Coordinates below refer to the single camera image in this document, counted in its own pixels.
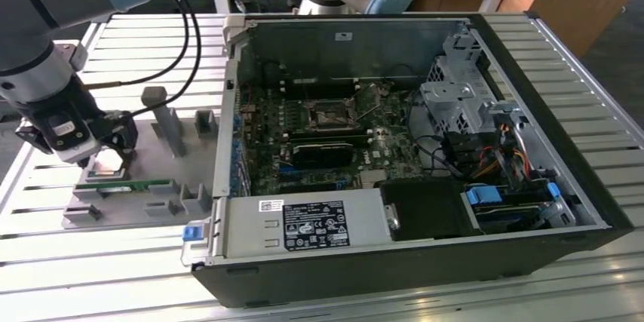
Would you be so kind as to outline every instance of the metal table surface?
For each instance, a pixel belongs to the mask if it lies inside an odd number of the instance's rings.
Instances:
[[[197,81],[174,103],[180,112],[216,109],[221,100],[224,17],[204,14],[198,18],[205,58]],[[564,257],[526,277],[226,309],[178,261],[180,225],[94,231],[61,228],[80,169],[24,146],[0,190],[0,320],[644,318],[641,130],[540,21],[522,14],[488,14],[486,19],[624,207],[634,232],[598,250]],[[89,49],[84,82],[128,80],[161,69],[178,53],[181,25],[174,15],[118,15],[93,25],[84,38]],[[192,64],[193,59],[185,59],[150,84],[176,92]],[[140,107],[140,93],[141,86],[94,91],[98,106],[118,109]]]

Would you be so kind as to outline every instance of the blue tab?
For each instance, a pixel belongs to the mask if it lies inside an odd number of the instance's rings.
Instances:
[[[472,200],[474,200],[472,205],[478,203],[500,203],[502,201],[496,186],[474,186],[468,193],[472,193],[472,196],[468,196],[469,204],[472,204]]]
[[[182,229],[182,241],[200,241],[202,239],[202,228],[200,226],[186,226]]]
[[[466,193],[466,200],[469,201],[469,205],[476,205],[478,204],[478,198],[476,197],[476,194],[473,192],[473,189],[469,190]]]
[[[560,187],[553,182],[548,183],[548,191],[550,192],[552,197],[554,199],[557,199],[561,196]]]

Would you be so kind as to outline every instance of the motherboard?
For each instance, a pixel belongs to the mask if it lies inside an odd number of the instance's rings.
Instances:
[[[312,81],[297,81],[241,88],[250,195],[366,189],[422,176],[405,124],[412,91],[384,79],[353,79],[320,94]],[[342,89],[346,97],[321,98]]]

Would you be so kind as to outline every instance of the green circuit board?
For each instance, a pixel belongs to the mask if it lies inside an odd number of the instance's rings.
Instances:
[[[361,81],[352,97],[286,100],[274,89],[249,87],[241,94],[241,118],[252,195],[361,189],[360,175],[381,170],[386,179],[424,174],[404,123],[409,90],[389,91],[382,81]],[[292,141],[285,136],[325,130],[368,130],[369,144],[356,147],[350,164],[330,169],[296,170],[289,163]]]

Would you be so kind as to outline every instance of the power supply label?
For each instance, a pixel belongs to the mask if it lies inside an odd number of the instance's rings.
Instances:
[[[341,201],[284,205],[281,213],[284,248],[289,252],[350,245]]]

